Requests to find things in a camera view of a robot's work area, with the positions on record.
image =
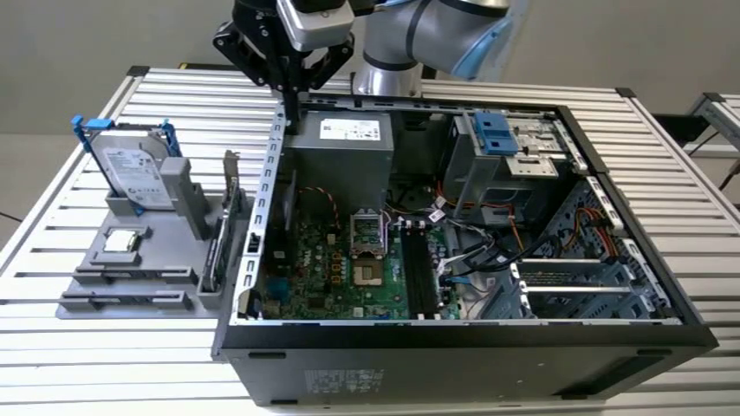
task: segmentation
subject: green circuit board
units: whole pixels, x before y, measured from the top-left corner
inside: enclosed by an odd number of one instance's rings
[[[294,227],[294,265],[288,281],[288,299],[280,306],[281,319],[408,319],[408,303],[404,276],[402,246],[398,231],[388,230],[388,253],[382,260],[352,259],[349,256],[349,232],[346,227],[329,244],[326,234],[332,232],[322,224],[309,220]],[[441,230],[426,233],[429,248],[445,250]],[[381,282],[362,282],[361,269],[372,263],[381,273]],[[457,319],[457,299],[441,309],[442,319]]]

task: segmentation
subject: blue drive bracket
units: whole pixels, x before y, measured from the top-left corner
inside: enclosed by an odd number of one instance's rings
[[[164,119],[161,124],[157,126],[164,132],[164,137],[166,138],[166,150],[172,157],[181,158],[182,152],[180,151],[180,144],[177,142],[177,134],[174,133],[174,126],[170,125],[169,119]]]
[[[502,114],[474,113],[473,130],[485,154],[497,156],[513,156],[517,154],[518,143]]]
[[[93,135],[96,135],[102,130],[109,130],[116,126],[116,122],[110,119],[89,119],[88,122],[82,125],[84,117],[77,114],[70,120],[69,123],[72,124],[72,131],[73,135],[77,136],[80,143],[82,143],[82,149],[86,153],[90,154],[92,160],[94,160],[94,164],[100,169],[100,173],[102,174],[102,178],[105,178],[105,182],[108,183],[108,188],[110,189],[110,195],[116,198],[120,198],[117,194],[116,188],[110,182],[108,175],[105,174],[105,169],[100,164],[100,160],[97,159],[97,154],[94,154],[92,150],[92,139]]]

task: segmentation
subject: slotted aluminum surface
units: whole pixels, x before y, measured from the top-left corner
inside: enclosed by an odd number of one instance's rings
[[[348,81],[325,90],[346,93]],[[720,347],[605,403],[529,412],[580,415],[740,414],[740,236],[736,217],[638,102],[612,89],[426,81],[432,99],[562,104],[584,127]],[[193,180],[222,188],[224,150],[238,151],[253,191],[274,99],[236,72],[152,69],[126,79],[102,115],[178,129]],[[57,298],[105,216],[105,185],[78,151],[0,254],[0,407],[4,414],[270,413],[256,409],[228,365],[212,363],[213,320],[60,321]],[[313,413],[521,413],[496,404],[309,409]]]

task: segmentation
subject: gray floor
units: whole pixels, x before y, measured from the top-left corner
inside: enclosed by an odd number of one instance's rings
[[[68,135],[0,134],[0,211],[24,218],[76,146]],[[0,247],[17,223],[0,217]]]

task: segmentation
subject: power supply label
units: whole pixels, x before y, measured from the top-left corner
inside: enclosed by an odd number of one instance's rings
[[[150,210],[172,209],[172,201],[161,182],[152,155],[138,149],[102,149],[117,184],[128,199]]]
[[[320,129],[320,139],[380,141],[377,120],[322,119]]]

